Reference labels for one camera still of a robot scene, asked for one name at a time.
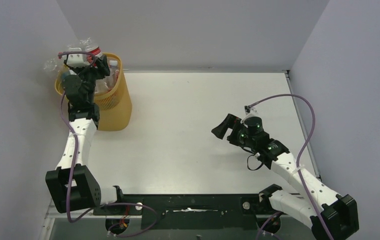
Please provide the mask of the blue label clear bottle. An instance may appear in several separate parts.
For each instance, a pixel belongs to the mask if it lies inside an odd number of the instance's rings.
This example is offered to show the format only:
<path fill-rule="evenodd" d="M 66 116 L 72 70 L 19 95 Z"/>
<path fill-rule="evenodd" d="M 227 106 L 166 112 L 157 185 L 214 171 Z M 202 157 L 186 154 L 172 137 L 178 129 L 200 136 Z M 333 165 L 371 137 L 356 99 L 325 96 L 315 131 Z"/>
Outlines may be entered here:
<path fill-rule="evenodd" d="M 63 63 L 62 59 L 58 58 L 48 59 L 43 65 L 43 70 L 51 80 L 56 80 L 58 77 L 62 80 L 70 75 L 69 69 Z"/>

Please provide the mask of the red label bottle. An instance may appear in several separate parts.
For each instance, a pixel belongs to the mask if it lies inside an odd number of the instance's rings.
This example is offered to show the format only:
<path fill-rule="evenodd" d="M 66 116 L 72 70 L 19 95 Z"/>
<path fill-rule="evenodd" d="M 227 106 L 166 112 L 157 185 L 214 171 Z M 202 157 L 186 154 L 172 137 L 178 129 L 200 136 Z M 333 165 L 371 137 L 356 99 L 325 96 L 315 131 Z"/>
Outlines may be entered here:
<path fill-rule="evenodd" d="M 87 39 L 80 40 L 80 43 L 83 47 L 83 50 L 85 52 L 92 53 L 94 56 L 101 58 L 102 57 L 102 51 L 99 47 L 99 44 L 91 37 Z"/>

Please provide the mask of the small blue label bottle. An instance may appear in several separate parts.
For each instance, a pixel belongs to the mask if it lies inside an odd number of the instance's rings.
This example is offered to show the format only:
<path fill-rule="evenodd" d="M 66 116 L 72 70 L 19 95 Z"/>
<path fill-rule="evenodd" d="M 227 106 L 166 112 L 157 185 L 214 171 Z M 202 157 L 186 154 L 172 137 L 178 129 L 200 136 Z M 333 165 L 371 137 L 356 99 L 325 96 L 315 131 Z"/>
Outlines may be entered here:
<path fill-rule="evenodd" d="M 106 86 L 108 87 L 108 90 L 111 90 L 116 82 L 117 78 L 119 76 L 119 64 L 117 60 L 109 60 L 109 69 L 110 69 L 110 76 L 106 78 Z"/>

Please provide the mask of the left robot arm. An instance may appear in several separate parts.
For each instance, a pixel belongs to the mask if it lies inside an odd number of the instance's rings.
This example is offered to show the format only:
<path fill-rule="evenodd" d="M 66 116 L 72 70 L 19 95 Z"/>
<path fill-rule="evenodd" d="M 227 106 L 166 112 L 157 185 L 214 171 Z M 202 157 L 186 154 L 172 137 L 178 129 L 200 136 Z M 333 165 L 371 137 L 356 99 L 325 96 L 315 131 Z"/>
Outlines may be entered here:
<path fill-rule="evenodd" d="M 53 203 L 61 214 L 119 202 L 122 195 L 119 186 L 101 187 L 87 165 L 100 121 L 100 109 L 94 101 L 96 81 L 109 75 L 108 58 L 103 54 L 92 63 L 66 66 L 70 75 L 62 80 L 61 87 L 68 116 L 61 118 L 69 134 L 59 163 L 45 176 Z"/>

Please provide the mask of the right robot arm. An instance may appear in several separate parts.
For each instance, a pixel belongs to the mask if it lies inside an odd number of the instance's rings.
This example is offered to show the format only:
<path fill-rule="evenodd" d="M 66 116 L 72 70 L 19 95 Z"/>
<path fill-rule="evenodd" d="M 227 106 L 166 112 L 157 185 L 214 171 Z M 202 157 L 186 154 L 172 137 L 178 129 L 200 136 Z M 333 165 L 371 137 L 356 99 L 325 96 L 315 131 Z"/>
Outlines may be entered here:
<path fill-rule="evenodd" d="M 250 151 L 265 167 L 283 178 L 302 198 L 273 184 L 259 193 L 261 211 L 283 212 L 311 229 L 317 240 L 346 240 L 359 226 L 357 202 L 349 194 L 332 190 L 303 166 L 280 141 L 264 131 L 262 119 L 253 114 L 239 118 L 228 114 L 212 134 Z"/>

